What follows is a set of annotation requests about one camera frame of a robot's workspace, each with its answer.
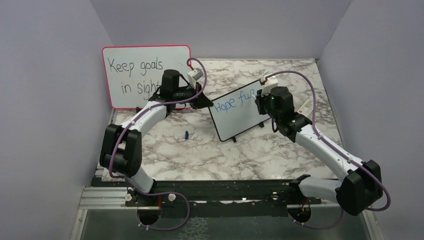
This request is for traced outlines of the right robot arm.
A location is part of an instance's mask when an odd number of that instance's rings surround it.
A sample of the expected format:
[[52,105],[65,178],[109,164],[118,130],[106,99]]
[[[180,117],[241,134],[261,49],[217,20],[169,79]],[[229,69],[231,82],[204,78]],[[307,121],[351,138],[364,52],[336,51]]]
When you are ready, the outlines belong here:
[[307,198],[318,198],[338,203],[347,214],[357,216],[383,197],[380,166],[326,140],[310,119],[294,110],[293,96],[287,87],[274,87],[268,94],[260,89],[255,97],[259,114],[271,118],[274,132],[307,149],[337,177],[322,179],[304,174],[296,178],[289,184],[292,202],[300,204]]

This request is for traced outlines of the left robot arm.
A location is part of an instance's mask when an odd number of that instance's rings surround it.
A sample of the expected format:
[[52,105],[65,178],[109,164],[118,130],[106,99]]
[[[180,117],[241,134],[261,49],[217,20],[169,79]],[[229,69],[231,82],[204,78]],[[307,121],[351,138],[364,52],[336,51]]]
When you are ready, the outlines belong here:
[[199,68],[187,73],[187,85],[180,86],[182,74],[174,69],[163,72],[161,85],[148,99],[145,107],[121,124],[109,124],[104,133],[99,165],[109,170],[114,178],[124,179],[138,189],[138,199],[144,205],[157,200],[153,188],[155,180],[142,168],[142,142],[144,136],[176,109],[177,104],[188,103],[193,109],[213,105],[202,92],[204,85],[198,80],[204,76]]

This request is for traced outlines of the black framed whiteboard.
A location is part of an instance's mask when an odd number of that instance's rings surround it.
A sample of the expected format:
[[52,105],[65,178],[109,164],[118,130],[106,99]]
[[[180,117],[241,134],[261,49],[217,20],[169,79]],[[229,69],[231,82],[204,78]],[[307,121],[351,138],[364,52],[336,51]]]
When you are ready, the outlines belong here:
[[261,88],[260,81],[255,80],[212,100],[213,106],[208,109],[220,141],[233,139],[270,119],[258,113],[255,99],[251,97]]

